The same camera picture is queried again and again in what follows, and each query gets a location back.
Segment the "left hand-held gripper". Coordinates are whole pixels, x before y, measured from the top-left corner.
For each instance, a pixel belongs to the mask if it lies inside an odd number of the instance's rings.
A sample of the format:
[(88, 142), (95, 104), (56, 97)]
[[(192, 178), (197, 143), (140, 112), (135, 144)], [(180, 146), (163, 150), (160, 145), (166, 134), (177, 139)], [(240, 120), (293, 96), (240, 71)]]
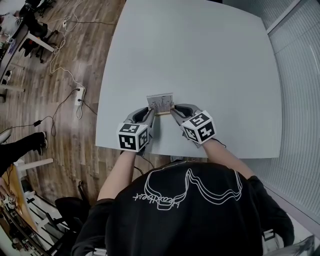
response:
[(144, 156), (152, 145), (153, 123), (156, 111), (148, 107), (130, 113), (117, 127), (118, 146), (122, 151)]

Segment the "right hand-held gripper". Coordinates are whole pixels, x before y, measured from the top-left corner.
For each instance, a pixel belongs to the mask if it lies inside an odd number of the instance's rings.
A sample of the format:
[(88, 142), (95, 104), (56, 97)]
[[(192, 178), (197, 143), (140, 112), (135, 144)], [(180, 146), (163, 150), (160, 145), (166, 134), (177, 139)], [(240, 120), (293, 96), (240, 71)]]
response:
[(213, 118), (206, 110), (193, 104), (176, 104), (170, 114), (182, 130), (182, 135), (197, 148), (216, 135)]

